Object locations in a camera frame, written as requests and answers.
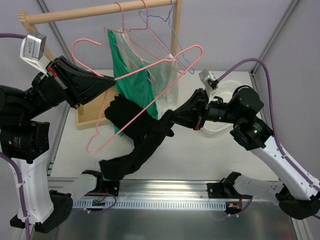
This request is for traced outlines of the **black tank top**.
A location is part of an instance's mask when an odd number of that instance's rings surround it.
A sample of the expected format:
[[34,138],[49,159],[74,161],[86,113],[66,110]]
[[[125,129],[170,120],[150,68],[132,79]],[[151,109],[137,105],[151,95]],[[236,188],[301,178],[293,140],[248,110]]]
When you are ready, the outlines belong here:
[[104,115],[117,128],[122,128],[138,113],[141,113],[123,133],[133,140],[134,149],[131,153],[109,160],[99,161],[100,170],[105,179],[120,181],[126,175],[132,174],[153,155],[162,144],[165,137],[173,137],[173,110],[167,110],[161,119],[153,118],[148,112],[133,101],[119,95],[110,102]]

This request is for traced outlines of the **blue wire hanger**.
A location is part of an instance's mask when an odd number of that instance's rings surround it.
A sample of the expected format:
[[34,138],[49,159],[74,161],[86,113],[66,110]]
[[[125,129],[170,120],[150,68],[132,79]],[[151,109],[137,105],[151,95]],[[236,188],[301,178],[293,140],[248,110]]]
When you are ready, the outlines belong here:
[[149,26],[147,29],[149,32],[155,37],[155,39],[160,43],[160,45],[172,56],[175,56],[178,52],[178,48],[182,51],[183,48],[179,41],[179,31],[180,31],[180,6],[179,1],[177,0],[174,3],[173,0],[170,1],[170,10],[168,11],[168,15],[166,19],[164,19],[160,15],[150,15],[146,11],[139,10],[138,14],[140,18],[147,23],[151,18],[158,18],[161,19],[164,23],[167,23],[168,27],[171,29],[171,47],[169,48],[165,42],[156,34],[156,32],[150,28]]

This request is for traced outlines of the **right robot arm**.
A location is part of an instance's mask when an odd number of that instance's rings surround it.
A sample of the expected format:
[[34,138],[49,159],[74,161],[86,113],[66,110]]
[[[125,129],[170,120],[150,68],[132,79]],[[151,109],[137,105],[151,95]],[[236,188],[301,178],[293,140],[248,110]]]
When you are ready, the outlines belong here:
[[199,88],[174,110],[170,121],[195,131],[206,121],[232,124],[233,139],[278,177],[278,181],[263,181],[233,171],[222,181],[228,198],[247,195],[267,200],[297,220],[315,216],[320,210],[320,181],[290,159],[275,132],[257,117],[263,106],[259,95],[247,85],[238,87],[229,102],[220,97],[209,101],[206,91]]

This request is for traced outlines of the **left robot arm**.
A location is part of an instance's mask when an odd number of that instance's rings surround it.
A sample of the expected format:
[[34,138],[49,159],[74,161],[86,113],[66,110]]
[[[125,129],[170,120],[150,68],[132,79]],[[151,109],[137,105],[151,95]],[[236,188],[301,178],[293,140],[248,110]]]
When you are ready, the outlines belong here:
[[0,87],[0,156],[11,166],[20,197],[10,225],[20,229],[33,225],[35,231],[47,234],[70,216],[73,204],[87,193],[100,195],[104,180],[100,172],[85,170],[60,190],[50,190],[46,160],[50,123],[35,118],[63,102],[77,109],[116,81],[83,70],[63,56],[52,61],[43,57],[35,65],[39,73],[29,89]]

